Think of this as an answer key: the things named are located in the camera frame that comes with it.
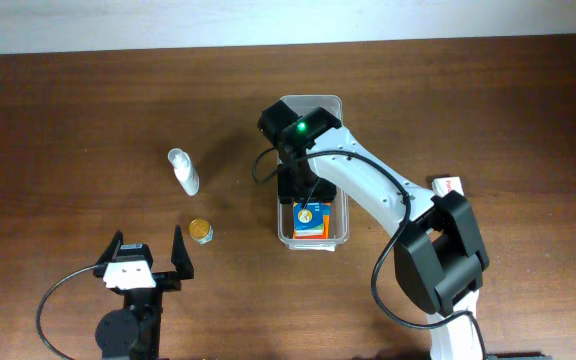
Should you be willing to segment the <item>white lotion bottle clear cap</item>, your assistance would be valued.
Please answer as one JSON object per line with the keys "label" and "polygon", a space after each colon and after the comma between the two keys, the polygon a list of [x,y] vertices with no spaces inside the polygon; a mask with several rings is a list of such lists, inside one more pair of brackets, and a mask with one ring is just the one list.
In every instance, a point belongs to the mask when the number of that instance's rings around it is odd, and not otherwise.
{"label": "white lotion bottle clear cap", "polygon": [[189,154],[179,148],[173,148],[168,152],[168,160],[184,191],[189,196],[196,195],[200,189],[200,181]]}

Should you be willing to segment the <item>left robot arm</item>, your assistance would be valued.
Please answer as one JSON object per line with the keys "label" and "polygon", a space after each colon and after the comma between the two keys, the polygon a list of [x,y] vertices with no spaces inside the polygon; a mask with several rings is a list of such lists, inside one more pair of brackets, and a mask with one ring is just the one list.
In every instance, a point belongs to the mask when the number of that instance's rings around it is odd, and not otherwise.
{"label": "left robot arm", "polygon": [[174,230],[172,271],[154,272],[146,244],[126,244],[118,231],[95,263],[93,275],[123,297],[123,305],[99,321],[95,341],[104,359],[153,360],[159,357],[163,295],[178,292],[194,278],[182,230]]}

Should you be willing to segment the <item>white Panadol box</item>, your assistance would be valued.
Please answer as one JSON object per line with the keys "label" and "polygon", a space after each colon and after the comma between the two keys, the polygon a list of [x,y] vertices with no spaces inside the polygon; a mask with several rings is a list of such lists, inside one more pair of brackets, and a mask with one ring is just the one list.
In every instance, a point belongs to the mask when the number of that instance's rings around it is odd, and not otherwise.
{"label": "white Panadol box", "polygon": [[432,180],[431,186],[433,192],[440,197],[443,197],[452,191],[457,192],[462,196],[465,195],[461,179],[457,176],[435,178]]}

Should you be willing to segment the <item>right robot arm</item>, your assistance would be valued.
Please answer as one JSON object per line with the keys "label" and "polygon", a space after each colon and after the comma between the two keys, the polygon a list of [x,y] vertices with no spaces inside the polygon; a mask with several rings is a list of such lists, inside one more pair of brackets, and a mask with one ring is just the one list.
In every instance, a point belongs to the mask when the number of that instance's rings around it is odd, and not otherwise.
{"label": "right robot arm", "polygon": [[[278,155],[272,175],[280,204],[329,203],[343,191],[384,228],[390,239],[370,280],[377,306],[400,325],[429,331],[434,359],[487,358],[476,303],[490,260],[466,197],[455,190],[437,195],[410,182],[323,107],[300,115],[279,100],[262,111],[258,128]],[[404,320],[382,301],[377,282],[388,257],[427,323]]]}

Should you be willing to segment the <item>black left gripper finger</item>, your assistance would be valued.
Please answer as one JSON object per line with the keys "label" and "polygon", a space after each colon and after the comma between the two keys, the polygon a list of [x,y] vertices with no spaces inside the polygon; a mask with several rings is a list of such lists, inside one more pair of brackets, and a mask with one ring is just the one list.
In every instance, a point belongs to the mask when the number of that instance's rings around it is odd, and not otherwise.
{"label": "black left gripper finger", "polygon": [[106,247],[106,249],[103,251],[99,259],[97,260],[96,264],[102,265],[111,262],[122,245],[123,245],[123,233],[120,230],[117,230],[112,240],[110,241],[109,245]]}
{"label": "black left gripper finger", "polygon": [[180,280],[190,280],[194,278],[194,266],[186,249],[182,230],[179,225],[177,225],[174,230],[171,263],[174,265]]}

